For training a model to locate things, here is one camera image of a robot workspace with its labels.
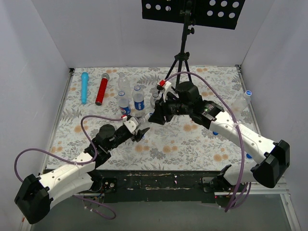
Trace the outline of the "small black-label clear bottle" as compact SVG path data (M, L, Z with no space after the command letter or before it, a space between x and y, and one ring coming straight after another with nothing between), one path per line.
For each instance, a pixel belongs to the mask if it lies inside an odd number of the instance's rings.
M158 100L158 97L159 97L159 93L158 92L154 92L152 95L151 95L151 98L150 98L150 105L151 107L154 109L155 108L155 102Z

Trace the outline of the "clear Pocari bottle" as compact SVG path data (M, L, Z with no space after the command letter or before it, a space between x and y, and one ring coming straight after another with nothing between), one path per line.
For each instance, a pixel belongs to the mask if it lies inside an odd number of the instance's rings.
M251 96L247 96L244 92L232 104L232 111L234 113L241 113L249 105L250 101Z

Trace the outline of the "blue Pocari Sweat cap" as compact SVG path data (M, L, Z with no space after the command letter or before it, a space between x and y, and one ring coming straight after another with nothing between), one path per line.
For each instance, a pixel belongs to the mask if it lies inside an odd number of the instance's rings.
M246 91L245 91L245 94L246 94L247 96L251 96L251 95L252 95L252 92L251 92L250 90L246 90Z

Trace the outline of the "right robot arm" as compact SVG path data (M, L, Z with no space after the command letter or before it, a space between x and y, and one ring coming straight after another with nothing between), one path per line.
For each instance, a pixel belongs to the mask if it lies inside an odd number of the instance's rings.
M220 105L203 100L198 88L190 81L177 85L177 95L171 93L169 81L160 80L156 87L162 97L155 102L149 122L164 125L175 115L188 115L194 123L217 132L237 146L243 146L252 157L253 163L244 168L225 166L209 182L211 189L229 191L237 182L258 182L267 188L276 186L290 165L290 145L287 142L274 142L235 123Z

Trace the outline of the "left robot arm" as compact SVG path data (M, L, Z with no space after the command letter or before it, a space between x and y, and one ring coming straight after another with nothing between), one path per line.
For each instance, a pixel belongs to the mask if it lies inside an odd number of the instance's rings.
M103 125L90 145L65 165L39 176L33 174L21 180L21 187L14 199L29 224L41 221L61 201L82 191L98 192L103 185L97 168L110 157L110 151L127 140L139 142L148 128L134 116L120 118L118 129Z

